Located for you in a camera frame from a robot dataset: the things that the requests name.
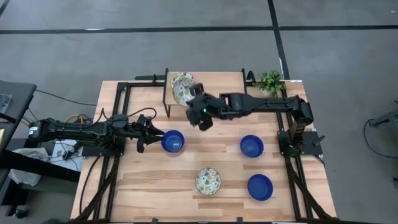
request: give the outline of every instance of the potted plant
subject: potted plant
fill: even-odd
[[[280,79],[282,75],[277,70],[271,72],[260,73],[260,81],[256,83],[256,86],[261,90],[264,95],[272,95],[278,97],[278,92],[286,90],[284,82]]]

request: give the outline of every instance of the decorative plate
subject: decorative plate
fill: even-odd
[[[198,172],[196,184],[200,193],[213,195],[220,189],[221,176],[215,169],[204,168]]]
[[[182,78],[191,79],[192,81],[195,82],[195,79],[193,78],[193,75],[191,75],[191,74],[188,73],[188,72],[180,72],[180,73],[177,73],[176,75],[174,75],[173,78],[171,79],[171,81],[170,81],[171,87],[174,88],[174,83],[175,83],[177,80],[180,80],[180,79],[182,79]]]
[[[181,106],[187,107],[187,101],[193,99],[194,96],[189,92],[189,88],[195,84],[195,82],[189,78],[181,78],[174,83],[173,96],[177,103]]]

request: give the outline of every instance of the gray floor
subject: gray floor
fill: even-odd
[[[280,26],[398,24],[396,1],[275,1]],[[0,29],[71,29],[178,26],[268,26],[267,1],[11,0]],[[322,142],[338,216],[397,223],[398,161],[366,148],[363,125],[396,108],[398,30],[285,31],[291,79],[304,81]],[[145,34],[0,35],[0,79],[32,82],[67,98],[96,103],[103,80],[171,70],[255,73],[279,69],[272,31]],[[35,94],[39,118],[65,119],[94,108]],[[16,137],[26,135],[20,127]],[[368,129],[370,144],[398,156],[390,126]],[[73,197],[40,193],[25,220],[66,220]]]

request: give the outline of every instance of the white bag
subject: white bag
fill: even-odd
[[[44,148],[23,148],[23,149],[16,149],[13,152],[22,154],[30,158],[40,159],[44,162],[48,162],[50,160],[49,154]],[[29,184],[31,186],[35,186],[40,180],[39,174],[34,174],[31,172],[15,170],[15,169],[11,169],[10,173],[8,173],[8,176],[17,184],[24,183],[24,184]]]

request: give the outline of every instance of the wooden tabletop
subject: wooden tabletop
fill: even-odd
[[[289,96],[299,95],[307,99],[303,83],[286,81],[286,84]],[[114,81],[103,82],[97,117],[102,107],[107,115],[112,113],[116,85]],[[248,93],[263,96],[253,87],[248,87]],[[133,88],[128,113],[147,106],[154,107],[157,110],[153,121],[155,127],[163,131],[181,131],[185,136],[184,149],[176,154],[166,153],[157,142],[139,154],[136,140],[127,140],[120,159],[112,222],[149,222],[152,218],[161,222],[233,222],[236,217],[243,217],[245,221],[295,220],[284,158],[279,154],[275,113],[253,113],[232,121],[214,119],[214,126],[202,132],[187,121],[185,108],[176,106],[171,117],[167,118],[162,94],[163,88],[159,87]],[[130,121],[136,119],[137,116],[133,116]],[[247,134],[255,134],[262,139],[264,153],[260,157],[251,159],[241,153],[239,142]],[[84,161],[71,218],[78,216],[81,190],[94,159],[91,157]],[[326,212],[335,216],[322,163],[313,156],[302,156],[302,160],[309,191]],[[102,158],[88,179],[83,208],[97,191],[101,166]],[[213,196],[204,196],[195,187],[195,176],[204,167],[212,167],[221,175],[221,188]],[[246,185],[254,174],[264,174],[272,181],[274,193],[268,201],[258,202],[250,197]],[[298,189],[297,192],[304,217],[302,195]],[[103,198],[108,198],[108,194],[105,193]],[[104,217],[105,205],[106,199],[103,199],[100,217]]]
[[[166,105],[179,105],[173,97],[171,79],[179,72],[167,73]],[[188,72],[196,83],[202,83],[205,91],[218,97],[220,93],[244,93],[242,72]]]

